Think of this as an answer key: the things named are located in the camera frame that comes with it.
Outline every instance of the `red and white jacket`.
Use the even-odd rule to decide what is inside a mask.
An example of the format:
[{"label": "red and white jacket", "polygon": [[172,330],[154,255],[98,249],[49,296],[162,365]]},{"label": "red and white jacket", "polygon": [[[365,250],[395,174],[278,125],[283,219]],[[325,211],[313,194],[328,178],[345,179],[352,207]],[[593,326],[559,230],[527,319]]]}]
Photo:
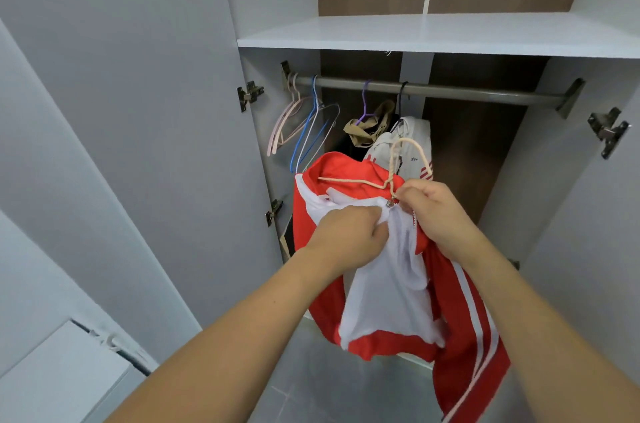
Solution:
[{"label": "red and white jacket", "polygon": [[[497,329],[473,282],[449,261],[413,217],[388,207],[389,190],[318,177],[383,184],[388,171],[338,152],[296,175],[293,230],[296,250],[307,245],[322,216],[346,205],[379,205],[390,237],[371,264],[356,271],[349,295],[342,276],[309,307],[324,336],[370,360],[414,354],[434,362],[433,384],[444,422],[475,422],[509,368]],[[395,176],[399,188],[403,179]]]}]

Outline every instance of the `hand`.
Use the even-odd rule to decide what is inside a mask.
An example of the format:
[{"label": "hand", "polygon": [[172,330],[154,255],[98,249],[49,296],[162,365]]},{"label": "hand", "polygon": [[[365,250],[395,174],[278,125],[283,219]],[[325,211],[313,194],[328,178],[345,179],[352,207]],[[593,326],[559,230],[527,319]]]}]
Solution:
[{"label": "hand", "polygon": [[442,254],[465,265],[489,240],[469,219],[449,187],[431,180],[410,179],[396,192],[401,205],[415,217]]},{"label": "hand", "polygon": [[307,247],[339,276],[372,262],[389,237],[387,223],[377,225],[380,207],[347,206],[323,217]]}]

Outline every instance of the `person's left arm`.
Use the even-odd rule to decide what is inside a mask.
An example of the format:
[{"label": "person's left arm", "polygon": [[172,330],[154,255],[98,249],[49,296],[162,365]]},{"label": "person's left arm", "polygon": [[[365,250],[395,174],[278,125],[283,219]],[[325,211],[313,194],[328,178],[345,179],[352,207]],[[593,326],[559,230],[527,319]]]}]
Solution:
[{"label": "person's left arm", "polygon": [[311,302],[384,247],[380,213],[350,206],[327,214],[305,248],[172,355],[106,423],[247,421]]}]

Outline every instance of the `forearm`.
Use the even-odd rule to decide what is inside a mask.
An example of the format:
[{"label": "forearm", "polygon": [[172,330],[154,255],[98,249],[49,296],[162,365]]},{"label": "forearm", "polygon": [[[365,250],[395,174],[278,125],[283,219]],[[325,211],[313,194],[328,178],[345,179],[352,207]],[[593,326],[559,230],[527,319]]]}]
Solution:
[{"label": "forearm", "polygon": [[108,423],[246,421],[305,310],[338,274],[331,260],[298,251],[158,368]]},{"label": "forearm", "polygon": [[463,266],[540,421],[638,418],[638,387],[578,335],[488,241],[468,253]]}]

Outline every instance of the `gray tile floor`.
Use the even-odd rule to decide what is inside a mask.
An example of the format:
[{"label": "gray tile floor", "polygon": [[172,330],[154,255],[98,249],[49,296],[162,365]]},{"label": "gray tile floor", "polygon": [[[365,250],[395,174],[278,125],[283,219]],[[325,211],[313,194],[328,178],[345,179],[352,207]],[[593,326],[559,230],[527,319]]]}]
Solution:
[{"label": "gray tile floor", "polygon": [[399,357],[364,362],[303,319],[250,423],[439,422],[431,371]]}]

